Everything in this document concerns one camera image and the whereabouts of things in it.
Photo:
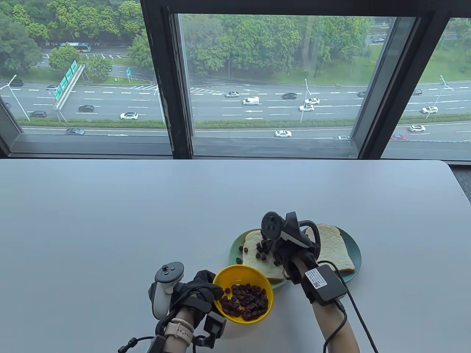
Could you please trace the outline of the person's right hand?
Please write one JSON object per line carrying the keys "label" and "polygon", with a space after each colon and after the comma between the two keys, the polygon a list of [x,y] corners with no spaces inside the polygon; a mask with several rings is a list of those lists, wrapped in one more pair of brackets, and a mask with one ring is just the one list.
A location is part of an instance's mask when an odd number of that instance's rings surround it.
{"label": "person's right hand", "polygon": [[320,250],[320,245],[315,242],[311,242],[310,247],[304,248],[281,238],[273,241],[271,246],[274,259],[281,263],[286,278],[295,285],[301,283],[305,272],[318,267]]}

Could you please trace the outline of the person's left hand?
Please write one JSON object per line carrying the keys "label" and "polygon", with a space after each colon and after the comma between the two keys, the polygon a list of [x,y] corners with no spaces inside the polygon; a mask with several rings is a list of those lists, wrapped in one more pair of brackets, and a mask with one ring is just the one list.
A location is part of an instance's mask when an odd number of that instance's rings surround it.
{"label": "person's left hand", "polygon": [[[174,292],[170,300],[170,311],[178,313],[182,308],[187,309],[193,315],[193,327],[197,328],[207,313],[215,311],[215,302],[219,301],[225,294],[222,287],[213,283],[216,274],[209,270],[200,270],[194,279],[183,284],[182,287]],[[205,302],[204,310],[200,310],[200,304],[197,307],[189,306],[185,301],[189,297],[195,297],[199,301]]]}

